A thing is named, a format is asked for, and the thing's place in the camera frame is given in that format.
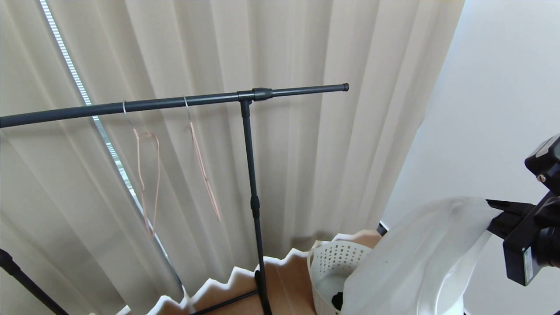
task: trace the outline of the laundry basket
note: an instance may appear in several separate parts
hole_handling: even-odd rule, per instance
[[[309,250],[307,269],[317,315],[340,315],[331,300],[342,292],[346,278],[370,251],[367,246],[345,240],[334,240]]]

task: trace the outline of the curtain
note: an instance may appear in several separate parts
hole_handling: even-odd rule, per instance
[[[0,5],[0,114],[83,104],[38,2]],[[2,129],[0,172],[0,247],[67,312],[182,297],[91,118]],[[0,275],[3,314],[50,312]]]
[[[267,256],[284,257],[290,248],[305,249],[318,238],[377,227],[422,121],[463,1],[51,0],[48,5],[94,104],[253,87],[350,84],[348,92],[290,96],[251,105],[264,251]],[[27,2],[10,2],[10,6],[38,9]],[[39,16],[25,18],[32,19],[35,30],[27,20],[20,21],[20,28],[30,33],[22,52],[45,54],[33,46],[39,45],[33,41],[38,36],[48,42],[44,45],[52,61],[44,64],[37,59],[35,67],[23,64],[31,67],[29,71],[46,68],[36,81],[50,99],[47,102],[38,95],[26,100],[32,95],[21,95],[13,106],[2,108],[2,114],[80,105],[69,75],[60,68],[58,77],[52,73],[51,68],[61,61],[52,40],[46,40],[44,21]],[[221,222],[200,174],[189,114]],[[239,104],[100,117],[139,194],[136,138],[128,119],[138,132],[152,132],[159,139],[156,233],[186,291],[193,295],[208,278],[227,282],[234,266],[253,270],[258,262]],[[69,206],[79,201],[80,210],[69,209],[75,216],[66,212],[61,216],[76,235],[76,244],[93,257],[95,270],[104,273],[132,311],[142,313],[140,302],[130,302],[137,294],[145,294],[139,291],[165,289],[169,290],[165,294],[175,298],[175,287],[167,269],[157,268],[162,261],[152,253],[154,245],[142,230],[143,222],[128,217],[135,215],[133,203],[94,134],[91,119],[81,118],[7,129],[2,146],[9,141],[20,155],[25,153],[21,167],[44,181],[43,187],[55,180],[45,198],[56,200],[57,206],[62,207],[62,200],[70,199],[63,196],[72,191],[74,203]],[[66,151],[55,146],[64,144]],[[52,154],[40,156],[41,149]],[[157,182],[155,146],[143,142],[141,156],[146,210],[151,217]],[[57,175],[47,162],[68,164],[67,175]],[[36,201],[29,203],[36,206]],[[80,215],[96,216],[98,221],[87,222]],[[94,240],[86,238],[91,230],[108,229],[104,224],[114,226],[128,242],[117,244],[123,245],[123,251],[118,261],[113,260],[115,265],[97,259],[89,247]],[[124,291],[119,277],[139,272],[123,270],[127,263],[143,267],[149,280],[140,273],[137,281],[153,286]],[[58,261],[52,265],[66,270]],[[109,272],[113,270],[123,275],[115,277]]]

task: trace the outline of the wall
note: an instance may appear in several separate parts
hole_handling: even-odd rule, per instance
[[[560,2],[468,0],[383,223],[424,201],[480,196],[538,202],[524,159],[560,133]],[[472,315],[553,314],[560,270],[528,287],[506,277],[501,240],[487,244],[465,293]]]

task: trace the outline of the clothes rack base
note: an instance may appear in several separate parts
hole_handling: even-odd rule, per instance
[[[256,192],[256,179],[255,179],[255,161],[253,155],[253,143],[251,139],[251,121],[250,121],[250,105],[253,101],[267,100],[273,97],[290,96],[290,95],[303,95],[303,94],[316,94],[324,92],[337,92],[348,91],[349,85],[347,83],[339,85],[325,85],[325,86],[310,86],[310,87],[297,87],[292,89],[265,89],[257,88],[250,91],[240,91],[233,93],[211,94],[189,96],[186,102],[189,106],[216,104],[216,103],[229,103],[238,101],[241,105],[241,117],[243,119],[243,132],[245,136],[245,149],[247,153],[247,166],[249,169],[249,186],[251,188],[250,207],[253,212],[253,219],[255,224],[255,237],[256,249],[259,256],[259,270],[255,271],[255,281],[257,289],[238,297],[229,299],[222,303],[218,303],[206,309],[197,311],[191,315],[201,315],[214,311],[218,308],[224,307],[244,298],[259,295],[260,303],[265,315],[272,315],[270,303],[268,302],[267,283],[264,268],[264,255],[263,255],[263,239],[260,230],[260,202],[259,196]],[[45,110],[42,112],[25,113],[0,117],[0,128],[21,126],[26,124],[59,121],[64,119],[90,117],[107,114],[138,112],[142,110],[174,108],[185,106],[184,98],[169,98],[169,99],[156,99],[156,100],[143,100],[143,101],[130,101],[126,102],[123,107],[122,103],[111,103],[103,105],[79,106],[73,108],[62,108]],[[10,275],[14,276],[25,288],[33,293],[43,304],[45,304],[56,315],[68,315],[53,299],[51,299],[44,291],[42,291],[23,271],[13,262],[12,257],[5,251],[0,249],[0,267],[6,270]]]

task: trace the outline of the white plastic bag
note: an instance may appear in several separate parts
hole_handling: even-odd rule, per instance
[[[500,210],[481,198],[430,202],[385,235],[344,283],[342,315],[462,315],[463,292]]]

